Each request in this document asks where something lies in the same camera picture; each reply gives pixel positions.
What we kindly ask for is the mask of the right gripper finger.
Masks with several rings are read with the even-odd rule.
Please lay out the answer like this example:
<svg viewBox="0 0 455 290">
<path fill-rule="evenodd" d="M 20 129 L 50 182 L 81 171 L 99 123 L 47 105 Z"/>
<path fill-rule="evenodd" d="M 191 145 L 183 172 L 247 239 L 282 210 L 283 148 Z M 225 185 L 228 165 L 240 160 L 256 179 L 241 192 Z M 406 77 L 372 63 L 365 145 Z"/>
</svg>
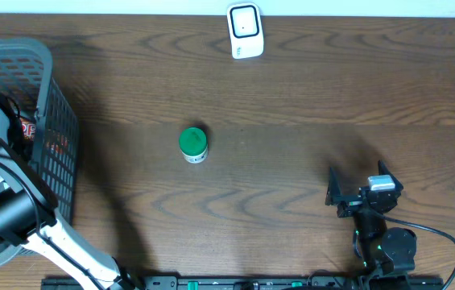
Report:
<svg viewBox="0 0 455 290">
<path fill-rule="evenodd" d="M 326 205 L 338 205 L 341 202 L 341 189 L 338 183 L 336 172 L 329 169 L 329 182 L 325 198 Z"/>
<path fill-rule="evenodd" d="M 383 160 L 378 161 L 378 172 L 381 176 L 389 176 L 391 180 L 395 184 L 395 190 L 396 191 L 403 191 L 403 185 L 402 183 L 390 172 L 390 170 L 387 168 Z"/>
</svg>

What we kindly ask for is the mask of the green lid white jar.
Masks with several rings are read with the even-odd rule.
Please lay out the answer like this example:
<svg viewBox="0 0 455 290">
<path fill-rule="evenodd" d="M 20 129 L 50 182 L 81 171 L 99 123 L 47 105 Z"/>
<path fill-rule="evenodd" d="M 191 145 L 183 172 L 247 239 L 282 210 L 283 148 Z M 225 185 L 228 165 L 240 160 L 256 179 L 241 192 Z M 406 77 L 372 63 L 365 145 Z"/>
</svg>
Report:
<svg viewBox="0 0 455 290">
<path fill-rule="evenodd" d="M 203 162 L 209 153 L 207 136 L 198 127 L 189 127 L 181 132 L 179 147 L 184 159 L 191 164 Z"/>
</svg>

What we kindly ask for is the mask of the red Top chocolate bar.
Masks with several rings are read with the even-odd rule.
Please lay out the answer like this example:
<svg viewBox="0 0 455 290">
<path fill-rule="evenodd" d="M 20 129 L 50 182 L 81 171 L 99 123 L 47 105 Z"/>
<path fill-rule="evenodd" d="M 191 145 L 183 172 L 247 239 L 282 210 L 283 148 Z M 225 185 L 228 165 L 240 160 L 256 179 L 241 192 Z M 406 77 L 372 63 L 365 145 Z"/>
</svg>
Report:
<svg viewBox="0 0 455 290">
<path fill-rule="evenodd" d="M 22 123 L 23 129 L 23 143 L 26 147 L 32 147 L 35 138 L 36 125 L 24 117 L 21 117 L 20 121 Z M 63 154 L 64 151 L 68 148 L 68 145 L 69 142 L 67 138 L 57 133 L 56 140 L 47 141 L 46 148 L 50 149 L 53 153 Z"/>
</svg>

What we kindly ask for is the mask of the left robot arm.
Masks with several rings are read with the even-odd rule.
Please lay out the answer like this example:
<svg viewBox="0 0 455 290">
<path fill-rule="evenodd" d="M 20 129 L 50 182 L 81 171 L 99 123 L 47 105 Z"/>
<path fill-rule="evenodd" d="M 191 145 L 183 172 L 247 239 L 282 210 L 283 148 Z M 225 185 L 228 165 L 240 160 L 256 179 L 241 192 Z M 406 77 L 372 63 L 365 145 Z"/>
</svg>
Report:
<svg viewBox="0 0 455 290">
<path fill-rule="evenodd" d="M 84 289 L 143 289 L 63 219 L 55 193 L 27 164 L 23 141 L 20 108 L 0 93 L 0 242 L 44 256 Z"/>
</svg>

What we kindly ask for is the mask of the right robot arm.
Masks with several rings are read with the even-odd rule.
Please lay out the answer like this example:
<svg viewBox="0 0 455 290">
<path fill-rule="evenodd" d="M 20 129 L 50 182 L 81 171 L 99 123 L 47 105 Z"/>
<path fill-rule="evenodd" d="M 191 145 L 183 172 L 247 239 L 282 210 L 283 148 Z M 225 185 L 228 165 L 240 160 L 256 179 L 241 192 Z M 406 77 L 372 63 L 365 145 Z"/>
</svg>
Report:
<svg viewBox="0 0 455 290">
<path fill-rule="evenodd" d="M 353 195 L 344 195 L 333 168 L 329 169 L 326 205 L 337 207 L 339 218 L 353 218 L 356 251 L 364 271 L 355 278 L 360 289 L 412 289 L 408 272 L 415 269 L 416 235 L 405 228 L 389 228 L 384 214 L 398 205 L 403 185 L 378 162 L 378 175 Z"/>
</svg>

